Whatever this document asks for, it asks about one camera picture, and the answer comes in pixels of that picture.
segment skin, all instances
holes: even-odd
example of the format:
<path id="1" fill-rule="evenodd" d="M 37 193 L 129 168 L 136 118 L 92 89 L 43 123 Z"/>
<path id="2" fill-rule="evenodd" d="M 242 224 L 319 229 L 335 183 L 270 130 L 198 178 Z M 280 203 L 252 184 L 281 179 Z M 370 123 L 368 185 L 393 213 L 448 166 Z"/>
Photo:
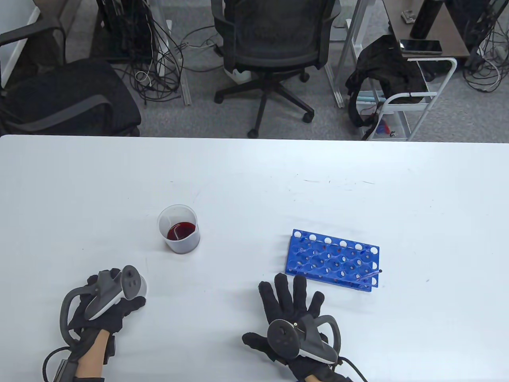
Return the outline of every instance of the skin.
<path id="1" fill-rule="evenodd" d="M 78 361 L 76 378 L 101 378 L 104 352 L 108 343 L 109 332 L 101 330 L 90 350 Z M 314 375 L 305 379 L 306 382 L 320 382 Z"/>

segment chair seat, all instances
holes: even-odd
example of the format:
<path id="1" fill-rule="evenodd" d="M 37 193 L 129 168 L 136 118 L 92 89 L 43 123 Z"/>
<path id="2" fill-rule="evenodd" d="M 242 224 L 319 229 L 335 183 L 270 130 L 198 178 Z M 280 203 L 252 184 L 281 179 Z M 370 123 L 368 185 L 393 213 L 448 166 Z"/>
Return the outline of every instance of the chair seat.
<path id="1" fill-rule="evenodd" d="M 16 84 L 4 98 L 9 112 L 24 123 L 45 118 L 93 95 L 113 106 L 113 120 L 103 131 L 104 107 L 93 108 L 38 134 L 117 135 L 140 125 L 142 118 L 129 90 L 105 61 L 84 59 Z"/>

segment black glove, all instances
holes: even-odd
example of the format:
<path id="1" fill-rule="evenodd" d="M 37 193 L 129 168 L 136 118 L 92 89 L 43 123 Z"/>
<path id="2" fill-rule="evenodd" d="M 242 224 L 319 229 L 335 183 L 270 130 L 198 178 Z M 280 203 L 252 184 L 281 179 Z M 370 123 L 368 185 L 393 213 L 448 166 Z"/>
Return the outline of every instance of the black glove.
<path id="1" fill-rule="evenodd" d="M 286 275 L 277 274 L 274 278 L 277 299 L 274 296 L 271 285 L 262 281 L 258 285 L 260 296 L 262 297 L 263 308 L 269 324 L 276 319 L 283 319 L 291 323 L 297 322 L 302 316 L 310 314 L 313 318 L 320 315 L 320 308 L 325 299 L 322 292 L 316 292 L 311 300 L 309 309 L 306 308 L 306 278 L 304 276 L 295 276 L 293 279 L 293 301 L 290 291 L 288 290 L 288 279 Z M 324 341 L 327 337 L 321 334 Z M 284 365 L 288 365 L 294 376 L 302 381 L 310 375 L 314 375 L 318 380 L 323 382 L 338 382 L 341 380 L 349 380 L 342 375 L 335 374 L 330 366 L 308 357 L 298 356 L 292 360 L 282 359 L 270 347 L 267 338 L 256 333 L 246 333 L 242 336 L 242 341 L 252 349 L 264 352 L 272 361 L 280 361 Z"/>
<path id="2" fill-rule="evenodd" d="M 120 269 L 113 268 L 109 271 L 111 278 L 114 279 L 120 272 Z M 90 276 L 87 280 L 87 285 L 92 285 L 97 282 L 97 275 Z M 80 303 L 71 322 L 69 323 L 69 329 L 79 335 L 83 329 L 96 328 L 104 329 L 110 334 L 119 332 L 122 329 L 122 319 L 129 315 L 129 313 L 138 310 L 147 301 L 145 297 L 138 296 L 132 300 L 121 299 L 118 304 L 113 305 L 102 315 L 97 317 L 95 320 L 86 320 L 84 317 L 85 308 L 92 301 L 94 297 L 91 294 L 82 294 L 79 299 Z"/>

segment red liquid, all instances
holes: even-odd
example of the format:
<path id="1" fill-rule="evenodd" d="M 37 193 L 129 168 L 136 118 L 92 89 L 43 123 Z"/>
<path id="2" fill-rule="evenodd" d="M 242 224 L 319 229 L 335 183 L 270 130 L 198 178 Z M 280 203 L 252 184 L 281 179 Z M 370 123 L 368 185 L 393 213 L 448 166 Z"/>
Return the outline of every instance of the red liquid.
<path id="1" fill-rule="evenodd" d="M 182 240 L 194 232 L 196 226 L 193 223 L 181 222 L 175 224 L 168 231 L 166 238 L 168 240 Z"/>

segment black backpack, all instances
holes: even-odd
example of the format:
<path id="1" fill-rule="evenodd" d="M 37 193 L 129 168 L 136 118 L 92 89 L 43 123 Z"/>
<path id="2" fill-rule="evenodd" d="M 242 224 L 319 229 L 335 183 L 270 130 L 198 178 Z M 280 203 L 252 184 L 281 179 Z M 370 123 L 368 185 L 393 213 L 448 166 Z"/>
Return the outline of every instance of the black backpack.
<path id="1" fill-rule="evenodd" d="M 378 124 L 376 112 L 363 120 L 357 111 L 357 97 L 366 78 L 380 82 L 386 99 L 394 94 L 410 93 L 410 97 L 397 98 L 392 103 L 419 103 L 422 97 L 412 97 L 411 93 L 428 91 L 418 64 L 403 58 L 394 35 L 384 35 L 368 45 L 359 54 L 355 71 L 346 81 L 350 96 L 348 116 L 357 127 L 370 126 L 363 140 L 369 137 Z"/>

